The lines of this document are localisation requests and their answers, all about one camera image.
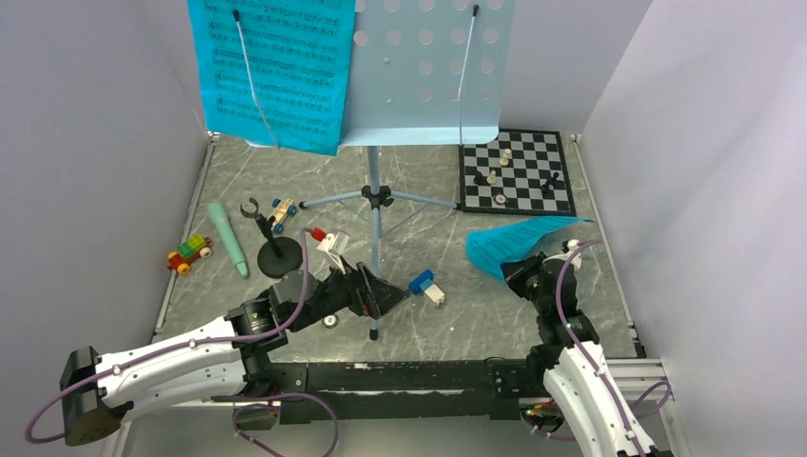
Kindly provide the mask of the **blue sheet music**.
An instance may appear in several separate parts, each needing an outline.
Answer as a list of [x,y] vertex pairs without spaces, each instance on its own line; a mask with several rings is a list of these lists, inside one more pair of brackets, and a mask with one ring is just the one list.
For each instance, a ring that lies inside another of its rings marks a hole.
[[206,127],[333,156],[353,48],[352,1],[187,2]]
[[502,281],[501,264],[522,260],[545,236],[577,223],[594,223],[576,216],[539,216],[516,224],[469,232],[465,256],[476,268]]

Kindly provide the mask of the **black microphone stand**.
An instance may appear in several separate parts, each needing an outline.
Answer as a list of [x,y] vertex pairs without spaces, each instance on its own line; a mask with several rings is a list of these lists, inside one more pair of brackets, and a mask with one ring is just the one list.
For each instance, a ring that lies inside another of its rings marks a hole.
[[260,212],[260,206],[255,198],[249,197],[247,201],[254,207],[249,210],[240,205],[240,212],[245,218],[253,219],[266,241],[261,246],[257,265],[261,273],[273,279],[281,279],[292,270],[299,269],[303,262],[302,247],[298,241],[275,234],[272,231],[274,218],[271,213],[265,217]]

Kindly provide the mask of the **green toy microphone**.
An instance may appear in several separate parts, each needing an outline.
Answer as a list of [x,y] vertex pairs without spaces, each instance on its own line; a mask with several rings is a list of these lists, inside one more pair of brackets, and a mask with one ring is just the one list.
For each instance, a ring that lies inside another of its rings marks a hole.
[[230,219],[225,208],[219,202],[209,203],[207,205],[207,216],[217,229],[227,255],[236,271],[243,279],[248,279],[250,272],[247,260],[232,225],[230,224]]

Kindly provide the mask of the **light blue music stand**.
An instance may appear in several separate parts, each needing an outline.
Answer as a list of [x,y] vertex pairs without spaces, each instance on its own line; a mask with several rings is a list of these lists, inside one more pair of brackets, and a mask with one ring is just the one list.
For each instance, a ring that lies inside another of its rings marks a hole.
[[460,209],[386,190],[380,149],[476,145],[499,131],[513,1],[367,1],[357,12],[342,143],[366,149],[373,207],[371,270],[379,271],[382,201]]

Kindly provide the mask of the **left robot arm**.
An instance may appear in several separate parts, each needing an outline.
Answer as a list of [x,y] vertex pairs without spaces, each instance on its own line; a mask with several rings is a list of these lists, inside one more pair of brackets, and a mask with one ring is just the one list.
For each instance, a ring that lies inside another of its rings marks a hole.
[[259,400],[282,392],[290,374],[269,353],[288,335],[347,309],[379,319],[409,297],[363,263],[332,268],[324,280],[295,270],[225,315],[148,347],[101,354],[76,349],[60,380],[64,440],[102,440],[141,415],[215,397]]

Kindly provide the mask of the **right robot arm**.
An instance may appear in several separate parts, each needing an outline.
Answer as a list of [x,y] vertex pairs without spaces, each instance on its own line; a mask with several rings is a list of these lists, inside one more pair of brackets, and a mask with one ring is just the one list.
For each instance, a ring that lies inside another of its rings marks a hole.
[[611,374],[600,337],[579,309],[572,251],[501,266],[504,282],[537,311],[541,343],[525,358],[527,387],[548,395],[585,456],[660,456]]

